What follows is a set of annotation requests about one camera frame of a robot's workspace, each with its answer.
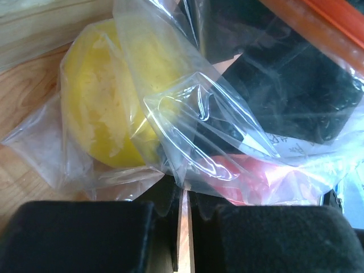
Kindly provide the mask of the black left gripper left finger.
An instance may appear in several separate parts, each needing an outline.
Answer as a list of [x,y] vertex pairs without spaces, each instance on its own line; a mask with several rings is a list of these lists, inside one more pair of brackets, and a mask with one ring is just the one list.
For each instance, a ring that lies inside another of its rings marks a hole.
[[1,234],[1,271],[176,271],[181,197],[165,177],[134,201],[27,202]]

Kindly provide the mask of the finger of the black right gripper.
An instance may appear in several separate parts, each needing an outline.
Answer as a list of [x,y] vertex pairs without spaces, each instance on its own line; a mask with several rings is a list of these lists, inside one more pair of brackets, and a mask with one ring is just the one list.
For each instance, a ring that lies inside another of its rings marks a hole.
[[363,82],[261,1],[180,1],[201,54],[267,133],[329,145],[363,129]]

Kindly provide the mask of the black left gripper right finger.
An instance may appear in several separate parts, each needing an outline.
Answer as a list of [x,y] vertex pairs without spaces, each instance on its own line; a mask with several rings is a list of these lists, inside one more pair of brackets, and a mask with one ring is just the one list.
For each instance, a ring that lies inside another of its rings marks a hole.
[[196,272],[363,271],[363,235],[336,208],[188,197]]

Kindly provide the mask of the clear zip top bag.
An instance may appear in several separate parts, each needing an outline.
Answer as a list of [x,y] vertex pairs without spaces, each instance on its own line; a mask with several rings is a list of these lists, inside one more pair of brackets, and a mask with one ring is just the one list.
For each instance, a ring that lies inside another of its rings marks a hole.
[[[57,95],[11,131],[3,144],[52,188],[85,191],[93,199],[132,200],[167,176],[182,188],[202,193],[206,187],[197,180],[197,161],[232,154],[297,167],[313,179],[322,196],[363,162],[363,129],[329,145],[265,132],[222,75],[232,61],[212,64],[201,54],[179,2],[115,1],[111,18],[140,107],[160,142],[158,164],[113,168],[81,148],[64,123],[62,61]],[[363,82],[362,1],[261,2]]]

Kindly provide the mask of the red yellow fake mango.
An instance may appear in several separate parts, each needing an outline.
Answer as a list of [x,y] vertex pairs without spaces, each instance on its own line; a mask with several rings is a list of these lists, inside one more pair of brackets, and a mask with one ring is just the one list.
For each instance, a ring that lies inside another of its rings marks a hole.
[[199,159],[200,192],[234,205],[316,205],[320,194],[303,170],[264,162],[247,155]]

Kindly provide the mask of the yellow fake lemon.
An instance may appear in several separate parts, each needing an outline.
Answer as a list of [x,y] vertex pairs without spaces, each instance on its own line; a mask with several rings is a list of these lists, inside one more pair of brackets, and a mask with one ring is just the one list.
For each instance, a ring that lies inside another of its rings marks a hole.
[[66,128],[90,156],[113,168],[156,165],[158,136],[140,107],[114,20],[84,28],[61,63]]

